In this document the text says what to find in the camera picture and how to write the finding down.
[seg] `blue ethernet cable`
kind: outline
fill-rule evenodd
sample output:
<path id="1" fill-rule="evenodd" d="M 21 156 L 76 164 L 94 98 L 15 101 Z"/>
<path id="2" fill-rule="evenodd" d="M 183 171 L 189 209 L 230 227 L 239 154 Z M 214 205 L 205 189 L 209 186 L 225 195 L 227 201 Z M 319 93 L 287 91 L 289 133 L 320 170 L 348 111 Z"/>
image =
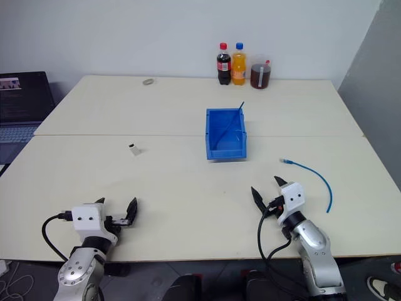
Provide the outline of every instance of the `blue ethernet cable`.
<path id="1" fill-rule="evenodd" d="M 294 162 L 294 161 L 291 161 L 291 160 L 288 160 L 288 159 L 280 159 L 280 161 L 281 161 L 282 163 L 285 163 L 285 164 L 294 164 L 294 165 L 300 166 L 300 167 L 302 167 L 302 168 L 305 168 L 305 169 L 307 169 L 307 170 L 313 172 L 313 173 L 316 174 L 317 176 L 319 176 L 320 179 L 322 179 L 323 182 L 325 182 L 325 184 L 326 184 L 326 186 L 327 186 L 327 189 L 328 189 L 328 193 L 329 193 L 329 195 L 330 195 L 330 202 L 329 202 L 328 207 L 327 207 L 327 210 L 326 210 L 326 213 L 329 213 L 329 212 L 330 212 L 330 209 L 331 209 L 331 205 L 333 204 L 333 192 L 331 191 L 331 187 L 330 187 L 330 185 L 328 184 L 328 182 L 326 181 L 326 179 L 325 179 L 319 172 L 314 171 L 312 168 L 309 168 L 308 166 L 304 166 L 304 165 L 302 165 L 302 164 L 299 164 L 299 163 L 297 163 L 297 162 Z"/>

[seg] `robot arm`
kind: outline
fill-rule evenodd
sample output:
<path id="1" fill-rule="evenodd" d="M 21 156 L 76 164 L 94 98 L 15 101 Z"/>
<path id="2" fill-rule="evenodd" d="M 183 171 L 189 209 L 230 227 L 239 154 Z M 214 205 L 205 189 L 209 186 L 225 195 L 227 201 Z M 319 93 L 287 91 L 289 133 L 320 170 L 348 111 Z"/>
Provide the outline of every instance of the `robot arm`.
<path id="1" fill-rule="evenodd" d="M 66 211 L 72 220 L 82 245 L 73 248 L 70 259 L 58 272 L 58 291 L 55 301 L 97 301 L 103 299 L 98 289 L 104 274 L 109 250 L 117 244 L 121 226 L 130 226 L 137 212 L 137 199 L 127 209 L 125 219 L 106 216 L 104 198 L 93 204 L 83 204 Z"/>
<path id="2" fill-rule="evenodd" d="M 305 203 L 302 186 L 296 182 L 287 183 L 280 177 L 274 178 L 280 186 L 281 195 L 267 208 L 252 188 L 254 200 L 261 211 L 269 210 L 269 215 L 276 215 L 280 226 L 290 230 L 303 262 L 311 299 L 346 300 L 345 286 L 330 251 L 329 237 L 300 211 Z"/>

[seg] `jar of brown liquid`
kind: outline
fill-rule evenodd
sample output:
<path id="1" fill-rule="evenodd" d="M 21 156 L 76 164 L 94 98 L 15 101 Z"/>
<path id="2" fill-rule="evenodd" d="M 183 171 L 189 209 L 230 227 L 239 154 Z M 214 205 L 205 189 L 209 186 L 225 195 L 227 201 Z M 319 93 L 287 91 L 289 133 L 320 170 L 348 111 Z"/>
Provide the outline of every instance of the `jar of brown liquid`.
<path id="1" fill-rule="evenodd" d="M 270 64 L 254 64 L 251 69 L 251 86 L 255 89 L 265 89 L 269 85 Z"/>

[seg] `laptop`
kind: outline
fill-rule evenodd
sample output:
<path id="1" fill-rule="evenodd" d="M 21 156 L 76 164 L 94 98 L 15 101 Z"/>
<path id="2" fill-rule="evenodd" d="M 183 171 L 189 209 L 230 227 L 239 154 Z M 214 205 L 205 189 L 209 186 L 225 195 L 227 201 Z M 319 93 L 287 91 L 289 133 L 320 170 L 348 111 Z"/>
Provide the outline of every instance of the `laptop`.
<path id="1" fill-rule="evenodd" d="M 10 164 L 56 107 L 46 73 L 0 74 L 0 164 Z"/>

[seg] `shoe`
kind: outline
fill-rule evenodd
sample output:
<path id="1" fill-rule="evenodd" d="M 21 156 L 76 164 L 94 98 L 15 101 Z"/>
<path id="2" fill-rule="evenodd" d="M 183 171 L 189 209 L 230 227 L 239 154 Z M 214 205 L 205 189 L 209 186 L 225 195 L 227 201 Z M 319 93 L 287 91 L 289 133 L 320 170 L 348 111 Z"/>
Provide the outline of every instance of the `shoe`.
<path id="1" fill-rule="evenodd" d="M 401 288 L 375 277 L 366 280 L 369 290 L 382 301 L 400 301 Z"/>

